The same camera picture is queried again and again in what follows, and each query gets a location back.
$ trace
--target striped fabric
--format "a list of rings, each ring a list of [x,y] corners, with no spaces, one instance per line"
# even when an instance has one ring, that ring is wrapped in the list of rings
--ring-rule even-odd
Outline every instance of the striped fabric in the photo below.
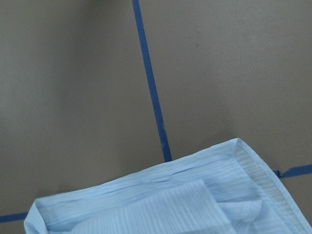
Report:
[[[24,225],[27,234],[312,234],[280,180],[240,139],[36,199]]]

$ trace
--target blue tape strip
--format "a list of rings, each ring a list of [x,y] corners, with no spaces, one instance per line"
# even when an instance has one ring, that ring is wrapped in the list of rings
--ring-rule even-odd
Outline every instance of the blue tape strip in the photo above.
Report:
[[[0,216],[0,223],[13,222],[18,220],[23,220],[26,218],[28,212],[19,213],[19,214],[9,214]]]
[[[301,166],[301,167],[293,167],[288,169],[284,173],[280,173],[280,171],[274,171],[278,178],[289,178],[293,176],[301,176],[306,174],[312,174],[312,164]]]
[[[143,61],[144,61],[144,66],[145,66],[145,72],[146,72],[146,76],[147,76],[148,86],[150,88],[150,94],[151,94],[151,98],[152,98],[154,115],[156,118],[156,123],[157,123],[159,138],[160,138],[160,142],[161,142],[162,152],[164,154],[165,162],[169,162],[169,161],[172,161],[171,152],[170,152],[170,148],[169,148],[167,134],[166,134],[165,127],[164,127],[164,120],[162,118],[160,103],[159,103],[159,99],[158,99],[158,93],[157,93],[157,89],[156,89],[156,84],[155,84],[151,59],[150,59],[150,53],[148,50],[147,40],[146,40],[144,26],[143,26],[141,9],[140,9],[140,5],[139,5],[138,0],[132,0],[132,4],[133,4],[133,10],[135,12],[136,27],[137,27],[138,36],[140,39]]]

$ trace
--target gray floor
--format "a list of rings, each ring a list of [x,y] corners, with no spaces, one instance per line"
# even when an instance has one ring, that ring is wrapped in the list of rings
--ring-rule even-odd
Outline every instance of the gray floor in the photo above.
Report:
[[[310,1],[140,4],[174,159],[239,137],[312,163]],[[3,0],[0,28],[0,215],[163,162],[131,1]],[[311,178],[282,180],[310,223]]]

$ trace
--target fabric fold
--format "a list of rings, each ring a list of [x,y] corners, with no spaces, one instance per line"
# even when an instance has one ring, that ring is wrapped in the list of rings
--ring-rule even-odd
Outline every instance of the fabric fold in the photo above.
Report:
[[[161,210],[157,204],[169,209]],[[195,222],[197,212],[202,212],[200,223]],[[161,216],[170,217],[170,222]],[[194,221],[186,222],[185,217]],[[145,233],[200,234],[217,224],[227,227],[219,233],[312,234],[284,185],[240,139],[99,186],[38,198],[24,225],[27,234],[78,234],[91,228],[91,222],[101,228],[86,233],[121,233],[118,227],[127,227],[132,233],[144,229]],[[170,229],[176,226],[183,229]]]

